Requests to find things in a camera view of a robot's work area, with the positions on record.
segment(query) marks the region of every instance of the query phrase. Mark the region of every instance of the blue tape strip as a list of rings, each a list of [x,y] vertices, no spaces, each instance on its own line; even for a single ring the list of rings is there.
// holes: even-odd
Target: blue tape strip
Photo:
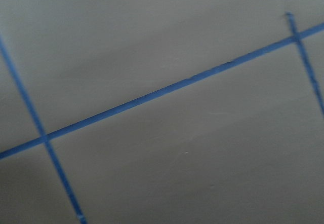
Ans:
[[[52,147],[52,145],[51,145],[51,143],[49,141],[49,138],[48,138],[47,134],[45,133],[44,127],[43,127],[43,125],[41,123],[41,120],[40,120],[40,118],[39,118],[39,116],[38,116],[38,114],[36,112],[36,109],[35,109],[35,107],[33,106],[32,102],[31,102],[31,99],[30,99],[30,97],[29,97],[29,95],[27,93],[27,90],[24,87],[24,85],[23,85],[23,83],[22,83],[22,81],[21,81],[21,79],[19,77],[18,71],[16,70],[16,68],[14,66],[14,63],[12,62],[12,60],[11,60],[11,58],[9,56],[9,53],[7,52],[7,49],[5,48],[5,45],[4,45],[3,40],[1,38],[0,38],[0,52],[1,52],[2,56],[3,56],[3,58],[4,58],[5,64],[7,65],[11,76],[12,76],[12,78],[13,78],[13,80],[14,80],[17,88],[18,88],[18,91],[19,91],[21,97],[23,98],[23,100],[24,100],[24,102],[25,102],[25,104],[27,106],[27,109],[28,109],[28,111],[29,111],[29,113],[30,113],[30,115],[31,115],[31,117],[33,119],[33,122],[34,122],[34,124],[35,124],[35,126],[36,126],[36,128],[37,128],[37,130],[38,130],[38,132],[40,134],[40,138],[37,139],[37,141],[44,143],[45,148],[46,148],[46,150],[47,150],[47,152],[48,152],[48,154],[49,154],[49,156],[50,156],[50,158],[51,158],[51,160],[52,160],[52,162],[54,164],[54,167],[55,167],[55,169],[56,169],[56,171],[57,171],[57,173],[58,173],[58,175],[59,175],[59,177],[60,177],[60,179],[61,179],[61,181],[63,183],[65,191],[66,191],[67,195],[69,196],[69,199],[70,199],[70,201],[71,201],[71,203],[72,203],[72,205],[74,207],[77,218],[80,220],[80,223],[81,224],[87,224],[86,218],[84,217],[84,215],[83,215],[83,213],[81,211],[81,208],[80,208],[80,206],[79,206],[79,204],[78,204],[78,202],[76,200],[76,197],[75,197],[75,195],[73,193],[73,190],[72,190],[72,188],[71,188],[71,186],[70,186],[70,184],[69,184],[69,182],[67,180],[67,177],[66,177],[66,175],[64,173],[64,170],[63,170],[63,168],[62,168],[62,166],[61,166],[61,164],[60,164],[60,162],[59,162],[59,160],[58,160],[58,158],[57,158],[57,156],[56,156],[56,154],[54,152],[54,149],[53,149],[53,147]],[[24,144],[24,147],[22,147],[22,148],[27,149],[27,148],[30,148],[30,147],[31,147],[31,145]]]
[[[319,32],[321,32],[323,30],[324,30],[324,23],[322,23],[320,25],[317,25],[317,26],[314,26],[314,27],[311,27],[311,28],[301,32],[300,36],[301,36],[301,38],[306,38],[308,36],[319,33]],[[220,73],[221,71],[227,70],[230,67],[238,66],[241,63],[250,61],[250,60],[252,60],[254,58],[257,58],[257,57],[260,57],[260,56],[262,56],[262,55],[264,55],[266,53],[273,52],[273,51],[275,51],[275,50],[277,50],[279,48],[282,48],[284,46],[287,46],[287,45],[289,45],[289,44],[291,44],[293,42],[294,42],[293,38],[283,39],[283,40],[281,40],[281,41],[279,41],[277,43],[273,43],[273,44],[271,44],[269,46],[266,46],[264,48],[258,49],[258,50],[254,51],[254,52],[249,53],[249,54],[238,57],[238,58],[234,59],[232,62],[224,63],[224,64],[219,65],[217,67],[214,67],[214,68],[212,68],[210,70],[207,70],[207,71],[204,71],[204,72],[202,72],[200,74],[197,74],[196,76],[193,76],[193,77],[199,78],[199,75],[201,75],[200,80],[202,80],[202,79],[207,78],[209,76],[212,76],[214,74]],[[187,81],[187,83],[188,83],[187,85],[190,85],[190,84],[196,82],[196,81],[194,81],[194,79],[191,80],[191,78],[185,79],[183,81]],[[187,85],[183,85],[182,87],[179,87],[178,89],[176,89],[176,86],[173,87],[173,85],[175,85],[175,84],[172,84],[172,85],[170,85],[168,87],[164,87],[164,88],[162,88],[162,89],[160,89],[158,91],[149,93],[149,94],[147,94],[145,96],[142,96],[142,97],[139,97],[139,98],[137,98],[137,99],[135,99],[133,101],[129,101],[129,102],[124,103],[124,104],[122,104],[120,106],[114,107],[112,109],[109,109],[109,110],[104,111],[102,113],[99,113],[97,115],[94,115],[94,116],[92,116],[90,118],[84,119],[84,120],[79,121],[77,123],[74,123],[74,124],[71,124],[71,125],[66,126],[64,128],[61,128],[59,130],[56,130],[56,131],[48,134],[47,136],[48,136],[49,139],[54,139],[54,138],[60,137],[62,135],[70,133],[70,132],[72,132],[74,130],[85,127],[86,125],[90,125],[90,124],[95,123],[97,121],[100,121],[102,119],[108,118],[108,117],[110,117],[112,115],[115,115],[115,114],[121,113],[123,111],[126,111],[126,110],[128,110],[128,109],[130,109],[132,107],[137,106],[137,105],[143,104],[143,103],[145,103],[147,101],[158,98],[158,97],[160,97],[160,96],[162,96],[164,94],[170,93],[170,92],[178,90],[178,89],[180,89],[180,88],[182,88],[184,86],[187,86]],[[0,153],[0,159],[9,157],[9,156],[14,155],[16,153],[19,153],[21,151],[27,150],[27,149],[29,149],[31,147],[34,147],[34,146],[36,146],[38,144],[41,144],[42,142],[43,141],[42,141],[41,138],[37,138],[37,139],[33,139],[31,141],[28,141],[28,142],[26,142],[24,144],[13,147],[13,148],[11,148],[9,150],[3,151],[3,152]]]
[[[321,109],[321,112],[324,116],[324,103],[323,103],[323,98],[322,98],[322,95],[321,95],[321,92],[320,92],[320,88],[319,88],[319,84],[316,80],[316,76],[315,76],[315,73],[314,73],[314,69],[312,67],[312,65],[310,64],[309,62],[309,59],[308,59],[308,54],[307,54],[307,51],[306,51],[306,48],[301,40],[301,36],[300,34],[298,33],[298,30],[297,30],[297,26],[296,26],[296,22],[295,22],[295,17],[292,13],[290,12],[287,12],[287,17],[288,17],[288,21],[289,21],[289,25],[290,25],[290,30],[292,32],[292,34],[294,35],[294,42],[296,43],[296,46],[298,48],[298,51],[299,51],[299,54],[301,56],[301,59],[304,63],[304,66],[306,68],[306,72],[308,74],[308,77],[309,77],[309,80],[312,84],[312,87],[313,87],[313,90],[314,90],[314,93],[317,97],[317,101],[318,101],[318,104],[319,104],[319,107]],[[321,24],[320,26],[317,26],[316,29],[310,29],[308,32],[303,32],[304,35],[308,35],[308,34],[314,34],[317,30],[322,30],[322,27],[324,25]]]

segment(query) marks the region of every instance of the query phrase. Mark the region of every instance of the short blue line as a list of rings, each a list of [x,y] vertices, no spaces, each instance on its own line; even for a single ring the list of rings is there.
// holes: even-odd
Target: short blue line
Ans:
[[[319,32],[321,32],[323,30],[324,30],[324,23],[322,23],[320,25],[317,25],[317,26],[314,26],[314,27],[311,27],[311,28],[301,32],[300,35],[301,35],[301,38],[306,38],[308,36],[319,33]],[[90,124],[95,123],[97,121],[100,121],[102,119],[108,118],[108,117],[110,117],[112,115],[119,114],[119,113],[121,113],[123,111],[126,111],[126,110],[132,108],[132,107],[138,106],[138,105],[143,104],[143,103],[145,103],[147,101],[158,98],[158,97],[160,97],[160,96],[162,96],[164,94],[167,94],[167,93],[170,93],[172,91],[178,90],[178,89],[180,89],[180,88],[182,88],[184,86],[193,84],[193,83],[199,81],[198,80],[199,78],[200,78],[200,80],[205,79],[205,78],[207,78],[209,76],[212,76],[214,74],[225,71],[225,70],[227,70],[227,69],[229,69],[231,67],[238,66],[241,63],[244,63],[244,62],[250,61],[250,60],[252,60],[254,58],[260,57],[260,56],[262,56],[262,55],[264,55],[266,53],[273,52],[273,51],[275,51],[275,50],[277,50],[279,48],[282,48],[284,46],[287,46],[287,45],[289,45],[289,44],[291,44],[293,42],[294,42],[293,38],[283,39],[283,40],[281,40],[279,42],[276,42],[276,43],[273,43],[273,44],[268,45],[266,47],[263,47],[261,49],[258,49],[258,50],[254,51],[254,52],[251,52],[249,54],[238,57],[238,58],[234,59],[231,62],[224,63],[224,64],[219,65],[217,67],[214,67],[214,68],[212,68],[210,70],[199,73],[199,74],[193,76],[192,78],[185,79],[185,80],[182,80],[180,82],[174,83],[174,84],[172,84],[170,86],[164,87],[164,88],[162,88],[160,90],[154,91],[154,92],[149,93],[149,94],[147,94],[145,96],[139,97],[139,98],[137,98],[135,100],[126,102],[126,103],[124,103],[122,105],[119,105],[117,107],[114,107],[112,109],[109,109],[107,111],[104,111],[102,113],[94,115],[92,117],[89,117],[87,119],[81,120],[81,121],[79,121],[77,123],[74,123],[74,124],[71,124],[71,125],[66,126],[64,128],[61,128],[59,130],[56,130],[56,131],[54,131],[52,133],[49,133],[47,135],[48,139],[55,139],[57,137],[60,137],[62,135],[70,133],[72,131],[75,131],[77,129],[85,127],[86,125],[90,125]],[[38,144],[41,144],[42,142],[43,141],[42,141],[41,138],[36,138],[36,139],[30,140],[30,141],[28,141],[28,142],[26,142],[24,144],[18,145],[18,146],[13,147],[13,148],[11,148],[9,150],[1,152],[0,153],[0,159],[9,157],[9,156],[14,155],[16,153],[19,153],[21,151],[27,150],[27,149],[29,149],[31,147],[34,147],[34,146],[36,146]]]
[[[81,224],[87,224],[87,221],[86,221],[86,218],[84,217],[82,211],[81,211],[81,208],[76,200],[76,197],[73,193],[73,190],[67,180],[67,177],[64,173],[64,170],[54,152],[54,149],[49,141],[49,138],[44,130],[44,127],[41,123],[41,120],[36,112],[36,109],[35,107],[33,106],[32,102],[31,102],[31,99],[27,93],[27,90],[26,88],[24,87],[20,77],[19,77],[19,74],[18,74],[18,71],[16,70],[15,66],[14,66],[14,63],[13,61],[11,60],[11,57],[9,56],[9,53],[7,52],[7,49],[5,48],[5,45],[3,43],[3,40],[0,38],[0,51],[1,51],[1,54],[4,58],[4,61],[5,61],[5,64],[7,65],[8,67],[8,70],[18,88],[18,91],[22,97],[22,99],[24,100],[26,106],[27,106],[27,109],[33,119],[33,122],[40,134],[40,140],[37,139],[37,141],[39,142],[43,142],[44,145],[45,145],[45,148],[49,154],[49,156],[51,157],[51,160],[53,162],[53,165],[55,166],[55,169],[63,183],[63,186],[65,188],[65,191],[67,193],[67,195],[69,196],[69,199],[74,207],[74,210],[76,212],[76,215],[77,215],[77,218],[79,219],[80,223]],[[30,148],[31,145],[27,145],[27,144],[23,144],[23,146],[21,147],[22,149],[27,149],[27,148]]]
[[[312,65],[311,63],[309,62],[309,58],[308,58],[308,54],[307,54],[307,51],[306,51],[306,48],[301,40],[301,36],[300,34],[298,33],[298,30],[297,30],[297,26],[296,26],[296,22],[295,22],[295,17],[292,13],[290,12],[287,12],[287,17],[288,17],[288,21],[289,21],[289,24],[290,24],[290,30],[292,32],[292,34],[294,35],[294,42],[296,43],[296,46],[298,48],[298,51],[299,51],[299,54],[300,54],[300,57],[304,63],[304,66],[306,68],[306,72],[308,74],[308,77],[309,77],[309,80],[313,86],[313,90],[314,90],[314,93],[316,94],[316,97],[317,97],[317,101],[318,101],[318,104],[319,104],[319,107],[321,109],[321,112],[324,116],[324,103],[323,103],[323,98],[322,98],[322,95],[321,95],[321,92],[320,92],[320,88],[319,88],[319,84],[316,80],[316,76],[315,76],[315,73],[314,73],[314,69],[312,68]],[[317,26],[318,28],[316,30],[322,30],[322,25],[320,26]]]

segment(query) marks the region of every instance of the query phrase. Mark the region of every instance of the gray floor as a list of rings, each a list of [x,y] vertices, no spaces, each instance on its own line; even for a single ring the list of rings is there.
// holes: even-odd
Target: gray floor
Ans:
[[[0,0],[48,133],[324,22],[324,0]],[[306,38],[324,93],[324,32]],[[0,61],[0,152],[38,138]],[[52,140],[89,224],[322,223],[324,127],[296,46]],[[0,160],[0,223],[79,223],[45,148]]]

